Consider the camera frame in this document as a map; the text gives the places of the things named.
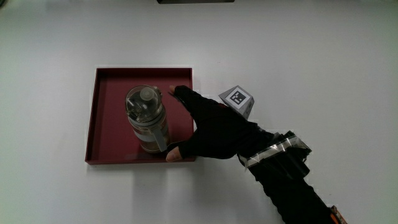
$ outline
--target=black glove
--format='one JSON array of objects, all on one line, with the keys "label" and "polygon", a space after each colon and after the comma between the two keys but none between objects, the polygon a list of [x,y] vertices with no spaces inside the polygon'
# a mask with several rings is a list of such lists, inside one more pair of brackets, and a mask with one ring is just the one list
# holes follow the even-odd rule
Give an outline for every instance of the black glove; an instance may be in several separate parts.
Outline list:
[{"label": "black glove", "polygon": [[181,101],[197,124],[193,136],[178,144],[182,158],[203,156],[229,159],[237,153],[250,157],[264,149],[274,136],[231,108],[204,98],[186,86],[176,86],[174,97]]}]

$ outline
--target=black object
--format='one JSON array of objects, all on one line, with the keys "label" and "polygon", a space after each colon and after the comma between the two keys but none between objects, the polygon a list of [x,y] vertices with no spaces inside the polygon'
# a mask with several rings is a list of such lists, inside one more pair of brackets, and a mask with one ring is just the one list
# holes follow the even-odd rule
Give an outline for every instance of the black object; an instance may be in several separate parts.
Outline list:
[{"label": "black object", "polygon": [[3,5],[5,5],[7,0],[0,0],[0,7],[3,7]]},{"label": "black object", "polygon": [[[197,124],[197,130],[188,141],[176,142],[168,147],[171,150],[179,146],[183,158],[204,156],[227,159],[236,153],[248,158],[294,136],[291,131],[274,135],[261,130],[256,123],[245,120],[231,108],[204,98],[186,86],[176,86],[174,95],[183,102]],[[277,153],[249,167],[283,221],[288,224],[334,223],[330,218],[331,210],[313,187],[303,180],[310,171],[303,163],[310,152],[308,148],[290,147],[286,152]]]},{"label": "black object", "polygon": [[224,3],[235,0],[157,0],[159,4]]},{"label": "black object", "polygon": [[203,156],[229,159],[237,153],[250,157],[261,149],[274,135],[261,131],[231,108],[202,97],[186,86],[176,86],[174,95],[190,112],[197,124],[193,136],[178,146],[183,158]]}]

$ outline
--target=red tray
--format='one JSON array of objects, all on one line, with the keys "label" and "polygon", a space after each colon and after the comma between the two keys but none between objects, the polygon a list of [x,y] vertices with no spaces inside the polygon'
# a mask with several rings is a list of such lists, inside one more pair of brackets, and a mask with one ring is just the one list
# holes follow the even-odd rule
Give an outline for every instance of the red tray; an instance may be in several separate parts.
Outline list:
[{"label": "red tray", "polygon": [[[169,85],[192,88],[191,68],[98,68],[86,149],[88,164],[166,162],[167,152],[150,154],[140,147],[128,121],[126,95],[138,85],[154,85],[161,90],[171,142],[187,140],[193,134],[192,117],[167,93]],[[182,162],[194,160],[190,157]]]}]

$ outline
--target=wrist strap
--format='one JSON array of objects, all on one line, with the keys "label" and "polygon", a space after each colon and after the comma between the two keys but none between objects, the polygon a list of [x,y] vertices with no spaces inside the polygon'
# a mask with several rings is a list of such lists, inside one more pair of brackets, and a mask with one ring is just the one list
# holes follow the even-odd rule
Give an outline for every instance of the wrist strap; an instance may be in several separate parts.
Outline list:
[{"label": "wrist strap", "polygon": [[285,152],[286,149],[295,147],[299,149],[310,149],[299,137],[296,135],[289,136],[276,144],[273,144],[264,150],[261,150],[257,154],[250,158],[245,158],[238,155],[239,159],[244,163],[245,168],[252,167],[260,163],[263,159],[267,159],[270,156],[276,155],[281,152]]}]

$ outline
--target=white table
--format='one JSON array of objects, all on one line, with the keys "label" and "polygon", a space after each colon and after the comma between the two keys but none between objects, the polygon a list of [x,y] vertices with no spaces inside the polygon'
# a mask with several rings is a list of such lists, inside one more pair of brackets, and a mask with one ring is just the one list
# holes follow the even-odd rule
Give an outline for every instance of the white table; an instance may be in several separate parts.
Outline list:
[{"label": "white table", "polygon": [[236,158],[85,164],[97,65],[193,66],[249,119],[312,149],[306,181],[348,223],[398,214],[395,2],[10,0],[0,10],[0,223],[282,223]]}]

